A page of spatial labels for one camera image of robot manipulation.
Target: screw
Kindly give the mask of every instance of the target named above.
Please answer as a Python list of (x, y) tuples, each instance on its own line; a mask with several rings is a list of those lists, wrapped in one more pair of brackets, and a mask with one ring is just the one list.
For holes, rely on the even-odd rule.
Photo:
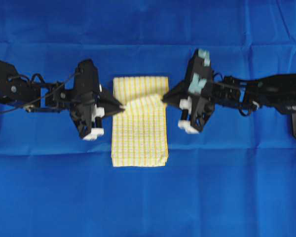
[(34, 108), (34, 105), (26, 105), (23, 107), (26, 112), (32, 112), (32, 108)]
[(13, 93), (16, 92), (16, 87), (15, 87), (14, 85), (11, 87), (11, 91), (12, 91)]
[(293, 105), (292, 106), (292, 109), (296, 111), (296, 105)]

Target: blue backdrop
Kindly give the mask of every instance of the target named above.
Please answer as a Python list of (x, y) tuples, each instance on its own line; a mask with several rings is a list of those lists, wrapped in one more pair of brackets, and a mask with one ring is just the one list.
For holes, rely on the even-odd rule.
[[(137, 74), (171, 88), (199, 47), (224, 75), (295, 73), (296, 1), (0, 1), (0, 59), (49, 82), (91, 58), (111, 91), (114, 76)], [(0, 116), (0, 237), (296, 237), (290, 118), (217, 106), (187, 135), (180, 115), (167, 108), (160, 168), (112, 167), (111, 118), (85, 142), (68, 112)]]

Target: cable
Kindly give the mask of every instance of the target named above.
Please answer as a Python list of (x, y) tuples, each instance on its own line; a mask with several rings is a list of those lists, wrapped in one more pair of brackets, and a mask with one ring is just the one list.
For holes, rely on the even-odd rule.
[(15, 76), (8, 77), (8, 81), (10, 81), (12, 79), (16, 79), (16, 78), (25, 78), (26, 80), (28, 80), (28, 82), (30, 82), (30, 79), (26, 75), (23, 75), (23, 74), (18, 74)]
[(221, 76), (221, 79), (223, 80), (223, 76), (222, 76), (221, 73), (215, 73), (215, 74), (213, 75), (213, 78), (215, 79), (215, 77), (216, 77), (217, 75)]
[(243, 117), (249, 116), (252, 112), (252, 110), (249, 109), (248, 112), (245, 114), (241, 108), (238, 108), (238, 110)]
[[(216, 82), (216, 81), (207, 81), (207, 82), (212, 83), (212, 84), (217, 84), (217, 85), (220, 85), (220, 86), (223, 86), (223, 87), (227, 87), (227, 88), (230, 88), (230, 89), (241, 90), (241, 91), (244, 91), (245, 93), (248, 93), (248, 94), (251, 94), (251, 95), (256, 95), (256, 96), (261, 95), (260, 93), (255, 93), (255, 92), (252, 92), (252, 91), (247, 90), (247, 89), (244, 90), (245, 86), (244, 86), (244, 88), (242, 88), (240, 86), (233, 86), (233, 85), (229, 85), (229, 84), (226, 84), (226, 83), (223, 83), (223, 82)], [(293, 94), (293, 93), (296, 93), (296, 91), (276, 93), (276, 96), (278, 96), (278, 95), (289, 95), (289, 94)]]
[(34, 82), (34, 80), (35, 80), (36, 77), (38, 77), (38, 79), (40, 80), (41, 83), (45, 83), (43, 77), (39, 73), (33, 74), (32, 79), (31, 79), (31, 82)]
[(21, 108), (23, 108), (23, 107), (25, 107), (25, 106), (28, 106), (28, 105), (31, 105), (31, 104), (33, 104), (33, 103), (35, 103), (35, 102), (37, 102), (37, 101), (39, 101), (39, 100), (41, 100), (41, 99), (44, 99), (44, 98), (46, 98), (46, 97), (51, 96), (55, 91), (59, 90), (59, 89), (60, 89), (61, 87), (63, 87), (67, 82), (69, 82), (74, 76), (77, 76), (77, 75), (79, 75), (79, 74), (80, 74), (80, 73), (73, 73), (72, 75), (70, 75), (70, 77), (68, 77), (63, 83), (61, 83), (58, 87), (56, 87), (55, 89), (53, 89), (51, 92), (45, 94), (44, 96), (40, 96), (39, 98), (37, 98), (37, 99), (35, 99), (35, 100), (32, 100), (31, 102), (28, 102), (28, 103), (26, 103), (26, 104), (24, 104), (24, 105), (17, 106), (17, 107), (15, 107), (15, 108), (13, 108), (13, 109), (10, 109), (10, 110), (0, 111), (0, 115), (3, 115), (3, 114), (6, 114), (6, 113), (9, 113), (9, 112), (15, 111), (15, 110), (17, 110), (17, 109), (21, 109)]

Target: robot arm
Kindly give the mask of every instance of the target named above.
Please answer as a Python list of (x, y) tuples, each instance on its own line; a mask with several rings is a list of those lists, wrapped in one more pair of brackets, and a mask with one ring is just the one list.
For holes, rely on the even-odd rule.
[[(46, 83), (40, 74), (34, 74), (30, 80), (18, 74), (13, 65), (0, 61), (0, 103), (15, 107), (9, 111), (18, 108), (30, 113), (69, 110), (80, 138), (95, 140), (104, 134), (102, 118), (123, 111), (122, 104), (99, 84), (98, 70), (92, 60), (80, 62), (73, 77), (73, 88), (65, 89), (70, 78), (63, 83)], [(44, 96), (40, 93), (42, 88), (48, 90)], [(41, 106), (42, 98), (45, 98), (45, 107)]]
[(187, 133), (201, 132), (215, 105), (238, 109), (243, 116), (263, 106), (274, 107), (283, 115), (292, 115), (296, 138), (296, 74), (274, 75), (256, 80), (232, 76), (216, 82), (209, 53), (196, 50), (190, 59), (185, 79), (163, 96), (162, 101), (182, 110), (178, 126)]

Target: towel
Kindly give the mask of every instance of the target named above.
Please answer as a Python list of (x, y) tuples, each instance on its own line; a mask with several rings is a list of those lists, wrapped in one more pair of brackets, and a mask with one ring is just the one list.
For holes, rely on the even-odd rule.
[(114, 78), (113, 94), (125, 111), (113, 116), (113, 166), (164, 166), (168, 158), (167, 77)]

